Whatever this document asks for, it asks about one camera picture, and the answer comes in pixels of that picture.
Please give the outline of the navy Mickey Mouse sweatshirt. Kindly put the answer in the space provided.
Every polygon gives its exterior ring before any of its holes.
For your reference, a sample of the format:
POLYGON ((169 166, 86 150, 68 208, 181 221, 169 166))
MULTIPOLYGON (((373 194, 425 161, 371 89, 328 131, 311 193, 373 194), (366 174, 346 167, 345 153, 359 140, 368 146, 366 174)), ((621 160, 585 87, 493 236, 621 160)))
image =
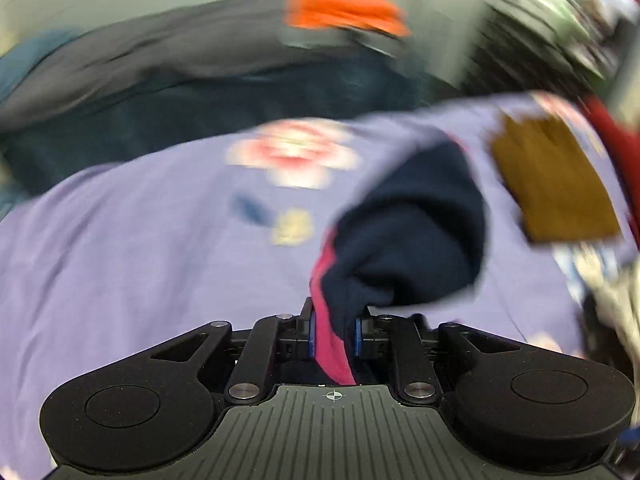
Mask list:
POLYGON ((412 148, 326 236, 310 277, 314 359, 329 380, 356 382, 356 321, 367 307, 428 304, 475 283, 485 201, 460 145, 412 148))

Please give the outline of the blue teal bedding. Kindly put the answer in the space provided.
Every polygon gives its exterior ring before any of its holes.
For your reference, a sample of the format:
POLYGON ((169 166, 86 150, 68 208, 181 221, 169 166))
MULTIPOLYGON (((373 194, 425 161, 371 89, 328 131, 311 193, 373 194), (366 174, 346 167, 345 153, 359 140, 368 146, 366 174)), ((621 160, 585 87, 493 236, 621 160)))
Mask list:
POLYGON ((48 55, 80 36, 77 29, 53 29, 28 38, 1 55, 1 102, 48 55))

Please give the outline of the red garment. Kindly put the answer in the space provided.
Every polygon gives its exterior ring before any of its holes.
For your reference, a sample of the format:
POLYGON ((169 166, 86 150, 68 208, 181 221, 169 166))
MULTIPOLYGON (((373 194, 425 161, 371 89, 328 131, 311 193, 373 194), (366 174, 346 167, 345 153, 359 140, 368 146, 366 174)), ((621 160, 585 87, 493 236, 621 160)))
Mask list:
POLYGON ((639 244, 639 133, 616 124, 604 104, 596 96, 585 98, 582 109, 612 159, 626 196, 631 232, 634 234, 636 244, 639 244))

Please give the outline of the dark teal bed cover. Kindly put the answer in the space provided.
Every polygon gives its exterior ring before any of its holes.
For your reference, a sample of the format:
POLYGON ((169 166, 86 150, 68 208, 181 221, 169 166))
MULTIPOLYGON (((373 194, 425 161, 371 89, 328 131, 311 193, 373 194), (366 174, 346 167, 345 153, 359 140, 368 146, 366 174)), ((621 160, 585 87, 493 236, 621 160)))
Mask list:
POLYGON ((27 194, 39 195, 92 166, 128 162, 264 122, 349 119, 429 106, 443 86, 417 55, 394 62, 369 49, 221 79, 156 75, 2 136, 1 160, 27 194))

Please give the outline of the grey blanket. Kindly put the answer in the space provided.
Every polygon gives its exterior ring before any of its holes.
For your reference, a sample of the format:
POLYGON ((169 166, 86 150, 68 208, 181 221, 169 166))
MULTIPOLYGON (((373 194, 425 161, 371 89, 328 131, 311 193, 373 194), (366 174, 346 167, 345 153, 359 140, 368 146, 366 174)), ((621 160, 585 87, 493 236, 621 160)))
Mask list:
POLYGON ((1 102, 10 132, 161 74, 213 79, 338 58, 366 47, 405 61, 409 46, 382 32, 299 30, 285 23, 288 0, 218 0, 100 27, 42 60, 1 102))

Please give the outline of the purple floral bed sheet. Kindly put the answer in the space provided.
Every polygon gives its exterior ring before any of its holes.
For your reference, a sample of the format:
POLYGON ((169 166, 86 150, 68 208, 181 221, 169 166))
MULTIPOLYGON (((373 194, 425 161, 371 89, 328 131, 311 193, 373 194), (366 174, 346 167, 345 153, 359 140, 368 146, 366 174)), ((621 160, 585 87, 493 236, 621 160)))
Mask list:
POLYGON ((1 470, 39 479, 58 385, 226 320, 296 313, 331 224, 418 148, 459 143, 487 205, 478 283, 424 304, 448 321, 575 354, 578 246, 533 245, 488 145, 503 118, 548 117, 514 94, 350 122, 286 122, 74 174, 1 222, 1 470))

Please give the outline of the white dotted garment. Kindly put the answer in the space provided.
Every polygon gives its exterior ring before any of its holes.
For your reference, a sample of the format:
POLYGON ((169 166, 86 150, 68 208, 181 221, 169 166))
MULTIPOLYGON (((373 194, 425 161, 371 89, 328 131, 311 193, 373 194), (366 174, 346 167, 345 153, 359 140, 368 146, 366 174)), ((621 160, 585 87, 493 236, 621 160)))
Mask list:
POLYGON ((578 248, 575 268, 596 300, 599 321, 616 331, 634 365, 639 364, 639 257, 607 278, 596 250, 578 248))

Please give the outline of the orange towel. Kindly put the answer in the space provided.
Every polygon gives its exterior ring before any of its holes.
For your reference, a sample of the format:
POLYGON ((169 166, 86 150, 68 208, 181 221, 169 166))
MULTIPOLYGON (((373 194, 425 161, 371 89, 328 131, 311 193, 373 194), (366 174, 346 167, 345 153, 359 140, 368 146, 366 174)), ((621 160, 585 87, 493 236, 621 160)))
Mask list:
POLYGON ((354 28, 408 37, 405 13, 390 0, 288 0, 285 23, 308 30, 354 28))

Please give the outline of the brown folded garment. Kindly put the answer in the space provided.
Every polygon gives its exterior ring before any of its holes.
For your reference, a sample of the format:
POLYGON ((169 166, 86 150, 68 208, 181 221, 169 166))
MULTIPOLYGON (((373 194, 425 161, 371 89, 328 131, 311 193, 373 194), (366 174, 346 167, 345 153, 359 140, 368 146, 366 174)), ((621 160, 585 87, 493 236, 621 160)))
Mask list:
POLYGON ((559 117, 503 117, 489 149, 535 244, 620 235, 608 191, 570 127, 559 117))

